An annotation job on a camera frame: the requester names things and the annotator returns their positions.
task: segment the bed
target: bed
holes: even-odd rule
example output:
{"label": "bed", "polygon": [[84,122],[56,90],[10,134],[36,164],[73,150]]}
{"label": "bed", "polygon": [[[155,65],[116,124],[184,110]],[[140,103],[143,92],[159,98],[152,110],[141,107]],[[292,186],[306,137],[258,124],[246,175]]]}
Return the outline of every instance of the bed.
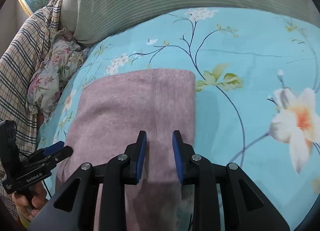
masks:
{"label": "bed", "polygon": [[[195,151],[213,163],[240,165],[294,230],[320,193],[320,148],[315,141],[301,166],[271,125],[279,89],[290,88],[297,98],[320,89],[319,38],[314,25],[251,9],[159,16],[90,49],[41,126],[38,148],[65,141],[81,91],[96,79],[149,68],[190,70],[196,75]],[[54,193],[55,173],[46,183]]]}

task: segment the beige plaid blanket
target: beige plaid blanket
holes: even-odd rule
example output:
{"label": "beige plaid blanket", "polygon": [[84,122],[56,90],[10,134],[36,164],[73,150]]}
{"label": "beige plaid blanket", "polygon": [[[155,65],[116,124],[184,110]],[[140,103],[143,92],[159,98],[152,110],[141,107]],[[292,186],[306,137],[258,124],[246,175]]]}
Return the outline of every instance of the beige plaid blanket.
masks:
{"label": "beige plaid blanket", "polygon": [[[0,59],[0,121],[14,120],[17,124],[17,145],[25,153],[36,150],[36,115],[26,109],[26,95],[32,75],[50,49],[50,38],[57,32],[62,0],[50,3],[30,16]],[[0,165],[0,179],[4,169]],[[0,181],[0,198],[10,213],[18,214],[11,196]]]}

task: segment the pink fabric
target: pink fabric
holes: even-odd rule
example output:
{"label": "pink fabric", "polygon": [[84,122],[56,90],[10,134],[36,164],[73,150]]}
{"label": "pink fabric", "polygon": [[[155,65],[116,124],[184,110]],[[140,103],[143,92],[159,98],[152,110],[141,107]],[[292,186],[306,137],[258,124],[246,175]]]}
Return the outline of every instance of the pink fabric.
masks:
{"label": "pink fabric", "polygon": [[[80,97],[66,145],[70,159],[60,165],[57,188],[83,163],[100,165],[125,151],[140,130],[148,147],[137,186],[126,186],[128,231],[175,230],[181,190],[172,150],[172,132],[193,144],[195,76],[186,70],[149,69],[101,78]],[[98,223],[100,196],[95,221]]]}

